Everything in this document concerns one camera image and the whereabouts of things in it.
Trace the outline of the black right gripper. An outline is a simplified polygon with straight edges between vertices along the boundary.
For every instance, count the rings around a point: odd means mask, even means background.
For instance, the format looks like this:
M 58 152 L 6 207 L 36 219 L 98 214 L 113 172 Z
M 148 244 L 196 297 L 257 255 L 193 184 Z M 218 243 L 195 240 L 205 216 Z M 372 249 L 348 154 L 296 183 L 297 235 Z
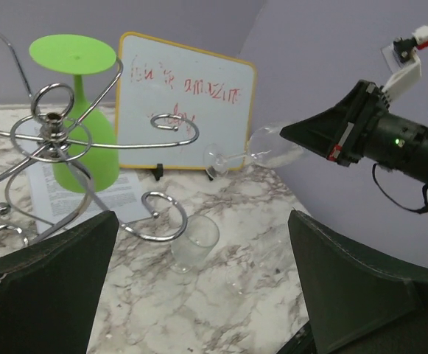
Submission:
M 339 103 L 279 136 L 330 162 L 366 157 L 428 186 L 428 127 L 390 113 L 370 84 L 359 80 Z

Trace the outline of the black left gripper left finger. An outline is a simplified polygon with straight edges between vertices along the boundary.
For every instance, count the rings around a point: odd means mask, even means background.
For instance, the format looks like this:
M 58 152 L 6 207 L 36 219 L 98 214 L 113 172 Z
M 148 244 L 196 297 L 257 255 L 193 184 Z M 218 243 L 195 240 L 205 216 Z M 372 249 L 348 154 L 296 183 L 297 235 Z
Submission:
M 0 257 L 0 353 L 85 353 L 119 221 L 101 212 Z

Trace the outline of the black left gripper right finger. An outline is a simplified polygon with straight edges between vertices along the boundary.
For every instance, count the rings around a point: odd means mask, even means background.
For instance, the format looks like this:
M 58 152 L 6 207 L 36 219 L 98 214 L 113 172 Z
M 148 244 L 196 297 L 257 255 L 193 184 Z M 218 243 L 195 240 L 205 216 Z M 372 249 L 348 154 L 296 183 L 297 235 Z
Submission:
M 305 352 L 428 353 L 428 268 L 298 210 L 288 227 L 309 317 Z

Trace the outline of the green plastic wine glass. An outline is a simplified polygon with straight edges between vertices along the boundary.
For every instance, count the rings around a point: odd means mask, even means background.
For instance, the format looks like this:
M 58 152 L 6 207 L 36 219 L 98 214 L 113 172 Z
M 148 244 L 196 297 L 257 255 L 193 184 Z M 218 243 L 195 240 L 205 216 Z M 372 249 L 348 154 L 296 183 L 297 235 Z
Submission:
M 84 93 L 83 77 L 105 72 L 116 62 L 116 53 L 111 46 L 98 39 L 75 34 L 41 37 L 32 42 L 29 54 L 42 67 L 73 76 L 74 106 L 65 119 L 67 128 L 90 106 Z M 87 142 L 85 129 L 88 129 L 93 143 L 109 145 L 116 143 L 112 124 L 98 108 L 94 108 L 83 120 L 83 124 L 69 133 L 69 137 Z M 119 177 L 117 150 L 91 147 L 77 161 L 89 170 L 97 192 L 109 188 Z

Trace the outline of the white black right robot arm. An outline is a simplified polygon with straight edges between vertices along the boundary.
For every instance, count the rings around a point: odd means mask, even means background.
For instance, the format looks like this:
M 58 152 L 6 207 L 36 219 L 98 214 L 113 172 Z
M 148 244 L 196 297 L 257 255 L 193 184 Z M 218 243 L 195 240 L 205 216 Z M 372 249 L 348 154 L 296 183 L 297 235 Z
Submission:
M 359 80 L 335 106 L 287 125 L 280 136 L 330 162 L 348 167 L 362 158 L 398 170 L 428 193 L 428 127 L 388 110 L 383 89 Z

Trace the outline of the clear wine glass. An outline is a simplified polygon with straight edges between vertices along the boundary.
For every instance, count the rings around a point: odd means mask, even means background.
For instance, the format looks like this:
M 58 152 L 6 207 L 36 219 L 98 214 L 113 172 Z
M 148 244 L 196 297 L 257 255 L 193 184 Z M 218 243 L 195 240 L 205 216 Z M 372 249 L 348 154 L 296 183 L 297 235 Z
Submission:
M 274 122 L 254 131 L 244 152 L 228 155 L 223 147 L 208 145 L 203 154 L 203 163 L 210 178 L 226 176 L 231 163 L 239 160 L 252 162 L 267 169 L 283 167 L 298 160 L 304 149 L 280 136 L 288 122 Z

